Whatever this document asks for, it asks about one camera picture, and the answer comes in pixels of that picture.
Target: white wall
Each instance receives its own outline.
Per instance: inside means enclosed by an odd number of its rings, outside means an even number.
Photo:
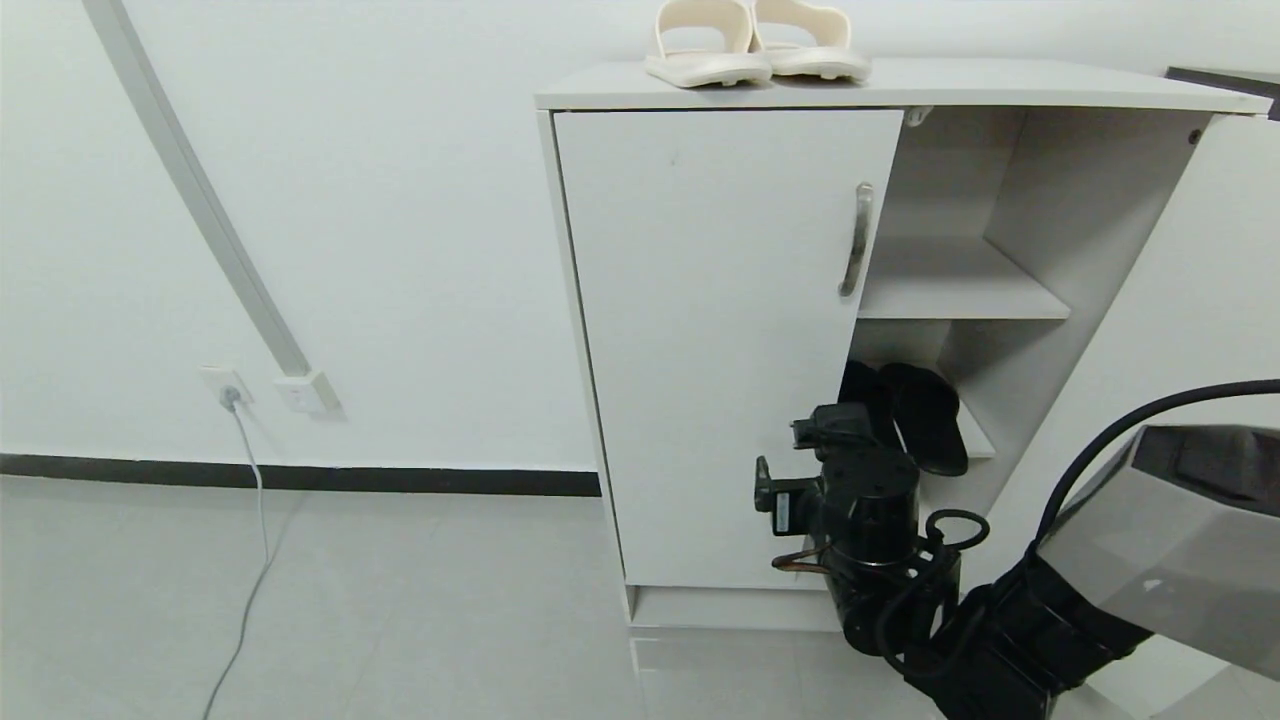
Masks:
[[[220,363],[268,461],[593,466],[530,95],[641,54],[657,0],[127,5],[347,418],[274,396],[79,3],[4,0],[0,448],[237,460]],[[877,55],[1280,68],[1274,3],[841,5]]]

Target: black slipper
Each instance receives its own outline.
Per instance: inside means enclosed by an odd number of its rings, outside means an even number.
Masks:
[[[872,433],[884,447],[902,450],[893,428],[893,391],[867,365],[850,360],[840,380],[840,402],[861,402],[872,419]]]
[[[969,452],[956,414],[960,396],[933,370],[891,363],[879,377],[893,392],[893,421],[906,454],[925,473],[959,477],[969,471]]]

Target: white slipper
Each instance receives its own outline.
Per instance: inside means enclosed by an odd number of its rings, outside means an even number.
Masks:
[[[800,0],[756,0],[751,10],[756,31],[751,50],[765,55],[776,76],[819,76],[865,81],[872,74],[872,61],[850,47],[849,17],[836,8],[819,8]],[[787,42],[764,42],[760,23],[795,26],[809,32],[815,46],[804,47]]]
[[[671,50],[662,33],[678,27],[709,27],[724,36],[724,50]],[[755,26],[751,10],[737,0],[667,0],[654,24],[655,53],[644,69],[676,87],[736,85],[773,74],[769,59],[751,53]]]

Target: slipper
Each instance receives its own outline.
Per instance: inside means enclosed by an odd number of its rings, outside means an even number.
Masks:
[[[662,33],[681,27],[709,27],[724,36],[723,50],[667,50]],[[676,87],[765,81],[768,58],[753,54],[751,10],[737,0],[667,0],[654,26],[655,53],[645,58],[649,74]]]
[[[893,421],[906,454],[925,473],[959,477],[969,471],[969,454],[956,414],[960,396],[933,370],[891,363],[879,370],[893,392]]]
[[[902,450],[893,427],[893,391],[879,373],[856,360],[845,364],[840,402],[861,402],[872,420],[872,434],[883,447]]]
[[[849,17],[836,8],[819,8],[800,0],[756,0],[751,10],[755,41],[751,50],[764,54],[776,76],[819,76],[865,81],[872,74],[872,61],[850,47]],[[760,23],[795,26],[813,36],[817,45],[764,42]]]

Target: white shoe cabinet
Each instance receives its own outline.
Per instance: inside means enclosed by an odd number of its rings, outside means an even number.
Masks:
[[[758,455],[817,473],[790,423],[836,400],[849,357],[956,386],[970,470],[925,478],[922,503],[989,518],[969,585],[1019,556],[1107,423],[1276,375],[1270,104],[952,59],[705,91],[616,63],[539,94],[631,621],[838,629],[814,577],[769,568],[801,541],[772,537],[751,484]],[[1280,401],[1170,419],[1280,425]]]

